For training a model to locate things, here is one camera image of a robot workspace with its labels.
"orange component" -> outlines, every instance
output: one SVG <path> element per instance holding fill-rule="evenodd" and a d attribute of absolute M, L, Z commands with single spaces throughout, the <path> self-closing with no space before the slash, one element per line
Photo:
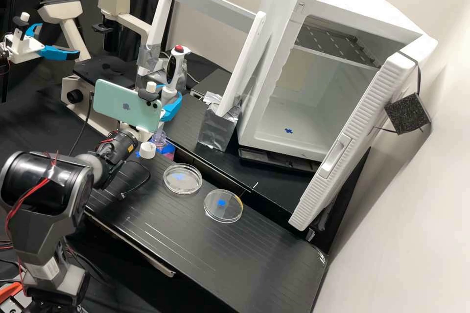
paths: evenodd
<path fill-rule="evenodd" d="M 20 283 L 12 283 L 3 289 L 0 289 L 0 303 L 3 303 L 7 298 L 16 295 L 23 289 Z"/>

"black foam block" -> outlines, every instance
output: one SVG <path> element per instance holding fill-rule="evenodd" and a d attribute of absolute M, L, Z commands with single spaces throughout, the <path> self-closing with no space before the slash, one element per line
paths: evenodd
<path fill-rule="evenodd" d="M 387 104 L 385 111 L 397 134 L 411 132 L 431 123 L 431 118 L 424 108 L 420 96 L 416 93 Z"/>

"microscope focus knob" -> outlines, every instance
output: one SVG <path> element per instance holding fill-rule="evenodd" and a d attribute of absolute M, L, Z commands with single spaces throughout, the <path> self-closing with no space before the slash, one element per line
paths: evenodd
<path fill-rule="evenodd" d="M 67 92 L 67 99 L 71 104 L 80 103 L 83 100 L 83 93 L 79 89 L 71 90 Z"/>

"robotic arm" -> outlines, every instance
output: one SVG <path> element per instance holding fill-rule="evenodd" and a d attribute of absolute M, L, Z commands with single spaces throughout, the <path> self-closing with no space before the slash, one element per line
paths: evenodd
<path fill-rule="evenodd" d="M 77 312 L 89 274 L 70 264 L 65 236 L 75 232 L 92 188 L 105 188 L 137 140 L 115 131 L 94 152 L 69 157 L 14 153 L 0 171 L 5 231 L 28 271 L 23 286 L 33 302 L 25 312 Z"/>
<path fill-rule="evenodd" d="M 47 9 L 44 9 L 44 4 L 49 4 L 50 2 L 67 2 L 61 5 L 60 8 L 63 9 L 66 7 L 66 11 L 63 11 L 61 15 L 65 16 L 64 20 L 70 19 L 73 21 L 76 16 L 81 13 L 80 2 L 78 5 L 69 5 L 70 0 L 41 0 L 41 7 L 38 9 L 39 14 L 44 17 L 44 14 L 49 15 Z M 75 60 L 78 57 L 83 58 L 88 56 L 90 58 L 86 47 L 83 46 L 73 46 L 69 43 L 72 50 L 62 50 L 51 45 L 43 45 L 41 42 L 34 38 L 35 34 L 39 34 L 41 28 L 40 23 L 36 23 L 30 27 L 29 14 L 22 12 L 20 16 L 15 16 L 13 18 L 13 23 L 15 25 L 15 30 L 13 34 L 7 34 L 3 38 L 3 43 L 0 43 L 0 59 L 7 60 L 14 64 L 19 64 L 25 61 L 33 60 L 41 56 L 46 57 L 50 60 Z M 64 30 L 66 37 L 68 36 L 68 31 L 66 31 L 64 25 L 71 27 L 69 23 L 62 23 L 61 26 Z"/>

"blue tape mark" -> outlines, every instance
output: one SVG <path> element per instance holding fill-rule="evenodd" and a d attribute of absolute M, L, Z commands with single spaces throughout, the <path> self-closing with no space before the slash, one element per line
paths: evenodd
<path fill-rule="evenodd" d="M 185 174 L 173 174 L 173 177 L 177 179 L 178 181 L 182 181 L 185 179 L 186 175 Z"/>
<path fill-rule="evenodd" d="M 169 142 L 166 142 L 165 146 L 163 147 L 162 151 L 160 152 L 160 154 L 167 154 L 167 153 L 174 153 L 176 150 L 175 146 L 172 145 L 171 143 Z"/>

